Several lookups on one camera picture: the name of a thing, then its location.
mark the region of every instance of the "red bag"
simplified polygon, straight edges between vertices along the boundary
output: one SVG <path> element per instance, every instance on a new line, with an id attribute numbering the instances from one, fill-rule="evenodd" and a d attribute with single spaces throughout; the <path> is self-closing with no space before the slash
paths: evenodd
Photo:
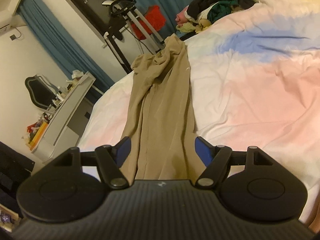
<path id="1" fill-rule="evenodd" d="M 151 26 L 154 27 L 157 32 L 165 25 L 165 22 L 166 22 L 164 16 L 160 12 L 160 7 L 157 5 L 149 7 L 144 17 L 147 19 L 148 22 L 150 22 Z M 149 34 L 152 33 L 152 31 L 141 19 L 139 20 L 139 22 Z M 138 29 L 138 27 L 134 23 L 131 23 L 131 26 L 139 40 L 146 39 L 145 36 L 142 34 L 142 32 Z"/>

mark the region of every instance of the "blue patch on bedding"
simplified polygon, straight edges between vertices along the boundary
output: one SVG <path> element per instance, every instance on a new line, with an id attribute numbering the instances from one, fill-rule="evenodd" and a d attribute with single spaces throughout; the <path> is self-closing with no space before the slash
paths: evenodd
<path id="1" fill-rule="evenodd" d="M 271 62 L 277 56 L 292 55 L 293 50 L 320 49 L 320 14 L 309 14 L 300 18 L 272 17 L 251 29 L 228 36 L 214 53 L 223 54 L 233 50 L 250 54 L 261 62 Z"/>

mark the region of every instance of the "bed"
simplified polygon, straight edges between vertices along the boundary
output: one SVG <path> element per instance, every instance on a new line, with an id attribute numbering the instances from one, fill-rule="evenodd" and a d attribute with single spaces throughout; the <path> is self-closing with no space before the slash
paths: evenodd
<path id="1" fill-rule="evenodd" d="M 196 132 L 212 145 L 256 145 L 308 190 L 320 189 L 320 0 L 259 0 L 188 39 Z M 133 73 L 95 104 L 82 151 L 115 145 L 127 119 Z"/>

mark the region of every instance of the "wall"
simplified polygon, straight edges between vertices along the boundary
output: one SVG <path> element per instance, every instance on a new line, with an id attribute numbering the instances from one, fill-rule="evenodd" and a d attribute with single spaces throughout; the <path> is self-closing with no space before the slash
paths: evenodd
<path id="1" fill-rule="evenodd" d="M 36 161 L 36 171 L 41 162 L 30 153 L 22 136 L 42 111 L 31 102 L 24 82 L 37 73 L 46 76 L 56 86 L 65 85 L 67 78 L 29 28 L 23 26 L 19 30 L 23 34 L 19 40 L 10 39 L 13 34 L 19 36 L 14 29 L 0 36 L 0 141 Z"/>
<path id="2" fill-rule="evenodd" d="M 67 0 L 43 0 L 60 23 L 88 53 L 88 55 L 113 79 L 115 82 L 123 78 L 126 73 L 117 61 L 109 47 L 103 48 L 103 38 L 89 27 L 89 23 L 81 13 L 70 5 Z M 135 39 L 125 30 L 123 41 L 117 41 L 129 63 L 140 55 Z"/>

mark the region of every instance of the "pink clothing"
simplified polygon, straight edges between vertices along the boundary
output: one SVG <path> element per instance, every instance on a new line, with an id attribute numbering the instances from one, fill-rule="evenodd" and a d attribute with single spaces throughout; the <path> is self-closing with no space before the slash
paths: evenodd
<path id="1" fill-rule="evenodd" d="M 188 9 L 189 5 L 185 7 L 180 13 L 177 14 L 176 22 L 179 27 L 181 27 L 184 23 L 187 23 L 188 20 L 184 15 L 184 12 Z"/>

